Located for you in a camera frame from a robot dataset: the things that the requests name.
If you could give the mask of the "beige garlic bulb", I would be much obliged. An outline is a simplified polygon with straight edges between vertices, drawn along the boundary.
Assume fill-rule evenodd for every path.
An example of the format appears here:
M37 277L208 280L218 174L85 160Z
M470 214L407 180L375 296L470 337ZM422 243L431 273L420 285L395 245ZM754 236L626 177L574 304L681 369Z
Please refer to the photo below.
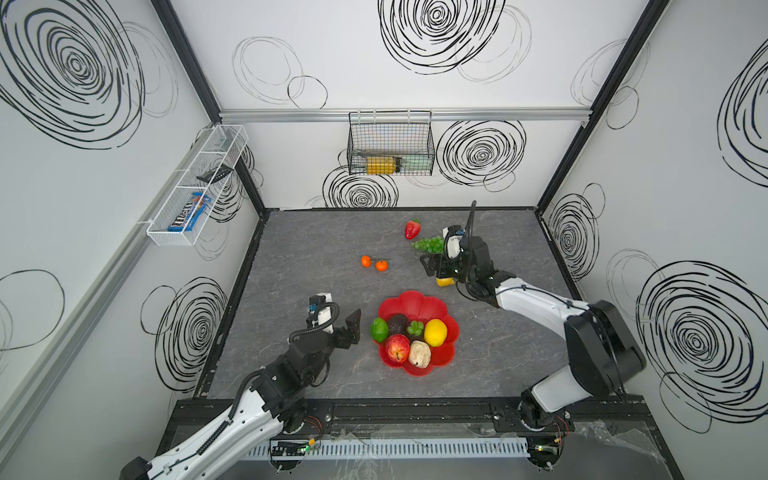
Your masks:
M426 369L431 361L430 346L420 340L411 343L408 356L409 363L417 369Z

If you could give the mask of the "red strawberry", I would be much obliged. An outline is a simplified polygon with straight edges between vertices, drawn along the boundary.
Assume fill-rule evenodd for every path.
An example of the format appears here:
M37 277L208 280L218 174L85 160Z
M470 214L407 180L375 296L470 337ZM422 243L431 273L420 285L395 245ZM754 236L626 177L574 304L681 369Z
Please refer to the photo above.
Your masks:
M415 239L419 235L420 231L421 223L416 219L409 220L406 223L404 229L405 238L408 240Z

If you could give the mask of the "yellow pear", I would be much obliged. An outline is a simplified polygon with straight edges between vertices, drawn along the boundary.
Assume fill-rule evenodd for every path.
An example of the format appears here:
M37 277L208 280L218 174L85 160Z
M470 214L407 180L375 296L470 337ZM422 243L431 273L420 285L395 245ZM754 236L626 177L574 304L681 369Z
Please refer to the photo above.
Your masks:
M447 287L455 284L455 279L448 277L448 278L436 278L436 284L439 287Z

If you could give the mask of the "red apple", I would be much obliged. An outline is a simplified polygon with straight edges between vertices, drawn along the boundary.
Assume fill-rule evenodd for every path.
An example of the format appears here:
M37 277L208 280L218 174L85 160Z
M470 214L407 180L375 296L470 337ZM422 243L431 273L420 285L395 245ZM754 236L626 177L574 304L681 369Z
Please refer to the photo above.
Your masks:
M403 334L392 335L384 345L385 357L392 364L403 364L410 355L410 346L411 342L407 336Z

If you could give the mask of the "red flower-shaped fruit bowl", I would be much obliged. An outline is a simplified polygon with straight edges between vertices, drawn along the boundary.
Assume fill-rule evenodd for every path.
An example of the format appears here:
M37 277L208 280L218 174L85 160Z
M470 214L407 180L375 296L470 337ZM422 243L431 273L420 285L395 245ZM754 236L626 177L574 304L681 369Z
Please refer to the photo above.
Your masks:
M377 344L380 359L385 365L395 369L402 369L414 377L423 377L429 375L435 368L444 367L451 363L455 356L454 343L460 336L460 329L455 319L449 315L448 308L442 300L426 296L418 291L409 290L397 297L384 300L378 307L377 317L381 317L386 321L396 314L405 315L410 322L423 322L424 326L432 319L440 319L446 324L448 335L442 346L437 348L430 347L431 361L426 369L417 369L408 360L400 365L392 364L385 357L384 345L386 341L383 344L378 344L373 340ZM406 336L411 343L416 340L424 341L423 335L418 339L411 338L408 334Z

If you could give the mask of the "dark avocado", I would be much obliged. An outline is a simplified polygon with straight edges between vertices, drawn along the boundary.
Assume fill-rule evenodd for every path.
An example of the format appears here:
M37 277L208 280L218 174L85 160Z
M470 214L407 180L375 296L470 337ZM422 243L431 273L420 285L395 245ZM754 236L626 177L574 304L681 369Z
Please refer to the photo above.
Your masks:
M389 335L404 335L408 334L407 328L410 325L410 320L403 314L396 314L387 320Z

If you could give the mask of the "yellow lemon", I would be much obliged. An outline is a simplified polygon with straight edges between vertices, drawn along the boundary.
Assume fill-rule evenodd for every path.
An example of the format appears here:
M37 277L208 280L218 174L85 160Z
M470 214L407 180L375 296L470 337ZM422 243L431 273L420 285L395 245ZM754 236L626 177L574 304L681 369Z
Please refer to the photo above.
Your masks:
M440 347L446 341L448 329L446 324L440 319L432 319L425 324L424 341L433 348Z

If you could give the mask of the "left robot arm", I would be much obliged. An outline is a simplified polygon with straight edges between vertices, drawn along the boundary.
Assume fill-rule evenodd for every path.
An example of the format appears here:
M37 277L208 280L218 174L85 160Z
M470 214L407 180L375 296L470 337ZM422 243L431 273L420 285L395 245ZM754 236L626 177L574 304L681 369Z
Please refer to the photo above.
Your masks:
M119 474L121 479L217 479L253 447L284 430L301 427L306 415L303 392L324 382L330 357L360 341L361 311L334 327L341 308L335 302L318 305L310 326L292 332L288 349L267 366L249 373L225 411L194 435L151 460L136 457Z

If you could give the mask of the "green lime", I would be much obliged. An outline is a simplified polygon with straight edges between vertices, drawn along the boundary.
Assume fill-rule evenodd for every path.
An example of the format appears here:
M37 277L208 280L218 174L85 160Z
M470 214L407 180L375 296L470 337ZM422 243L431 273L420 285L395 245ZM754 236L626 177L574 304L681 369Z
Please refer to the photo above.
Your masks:
M388 339L389 333L389 325L386 320L381 317L377 317L373 320L370 334L376 343L383 344Z

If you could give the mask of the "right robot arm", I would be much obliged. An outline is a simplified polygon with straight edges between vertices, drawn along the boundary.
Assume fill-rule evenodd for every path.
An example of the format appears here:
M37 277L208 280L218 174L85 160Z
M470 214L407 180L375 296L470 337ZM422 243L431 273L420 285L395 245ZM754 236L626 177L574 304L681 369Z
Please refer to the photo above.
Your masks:
M542 431L572 404L625 394L626 382L647 360L618 307L563 297L497 269L488 245L473 233L475 208L465 225L444 228L441 251L421 255L420 262L428 276L463 284L469 300L523 315L566 342L568 364L521 394L521 423Z

